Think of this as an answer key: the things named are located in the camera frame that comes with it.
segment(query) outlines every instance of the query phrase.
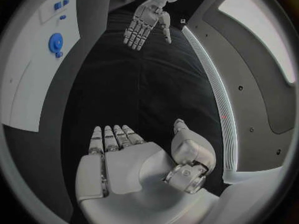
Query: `curved light strip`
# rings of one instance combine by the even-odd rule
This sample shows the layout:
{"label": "curved light strip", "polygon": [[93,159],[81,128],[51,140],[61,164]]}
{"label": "curved light strip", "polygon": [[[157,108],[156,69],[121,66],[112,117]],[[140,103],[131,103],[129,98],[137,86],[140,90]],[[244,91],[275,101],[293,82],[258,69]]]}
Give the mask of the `curved light strip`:
{"label": "curved light strip", "polygon": [[200,44],[200,42],[197,40],[197,38],[189,30],[189,28],[187,26],[184,26],[182,32],[195,51],[199,61],[201,62],[213,89],[222,128],[224,170],[236,171],[238,164],[237,130],[232,106],[229,101],[224,84],[211,58],[209,57],[203,46]]}
{"label": "curved light strip", "polygon": [[224,0],[218,8],[255,34],[276,59],[285,79],[296,80],[289,53],[278,31],[252,0]]}

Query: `screw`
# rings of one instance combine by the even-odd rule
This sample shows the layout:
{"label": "screw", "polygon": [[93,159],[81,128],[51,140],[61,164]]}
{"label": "screw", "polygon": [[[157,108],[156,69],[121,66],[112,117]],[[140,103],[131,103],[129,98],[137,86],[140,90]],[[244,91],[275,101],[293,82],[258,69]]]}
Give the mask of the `screw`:
{"label": "screw", "polygon": [[183,171],[183,175],[184,176],[189,176],[191,173],[190,173],[190,171],[188,171],[188,170],[185,170],[185,171]]}

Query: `black cloth surface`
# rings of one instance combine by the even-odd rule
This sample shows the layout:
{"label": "black cloth surface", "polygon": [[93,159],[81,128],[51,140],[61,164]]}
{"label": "black cloth surface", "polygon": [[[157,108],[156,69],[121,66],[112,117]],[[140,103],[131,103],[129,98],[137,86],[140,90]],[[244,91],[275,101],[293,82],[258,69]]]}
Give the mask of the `black cloth surface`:
{"label": "black cloth surface", "polygon": [[62,130],[62,167],[74,205],[75,175],[95,126],[126,124],[170,153],[173,123],[183,119],[215,149],[217,165],[205,188],[220,195],[223,145],[219,114],[205,72],[182,32],[171,28],[172,44],[156,26],[141,51],[123,44],[133,14],[109,15],[107,31],[86,58],[69,96]]}

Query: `blue control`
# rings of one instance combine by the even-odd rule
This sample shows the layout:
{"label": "blue control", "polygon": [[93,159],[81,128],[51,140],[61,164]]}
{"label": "blue control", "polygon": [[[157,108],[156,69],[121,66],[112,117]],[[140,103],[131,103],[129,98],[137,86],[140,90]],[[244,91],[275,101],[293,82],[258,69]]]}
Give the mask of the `blue control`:
{"label": "blue control", "polygon": [[61,57],[63,54],[60,52],[63,46],[63,37],[60,33],[54,33],[49,40],[49,49],[51,52],[55,53],[57,58]]}
{"label": "blue control", "polygon": [[63,0],[63,5],[66,6],[69,2],[70,0]]}
{"label": "blue control", "polygon": [[58,10],[62,7],[61,2],[57,2],[54,4],[54,10]]}

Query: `led light strip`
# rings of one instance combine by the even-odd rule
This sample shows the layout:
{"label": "led light strip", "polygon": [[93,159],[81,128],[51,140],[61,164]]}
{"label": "led light strip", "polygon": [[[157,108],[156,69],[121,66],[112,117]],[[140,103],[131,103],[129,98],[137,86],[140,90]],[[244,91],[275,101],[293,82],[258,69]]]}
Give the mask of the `led light strip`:
{"label": "led light strip", "polygon": [[193,33],[187,26],[184,26],[182,32],[195,51],[199,61],[201,62],[212,86],[212,90],[216,99],[222,128],[224,169],[236,171],[238,163],[237,130],[232,106],[229,101],[224,84],[211,58],[209,57],[203,46],[200,44],[200,42],[197,40],[195,35],[193,35]]}

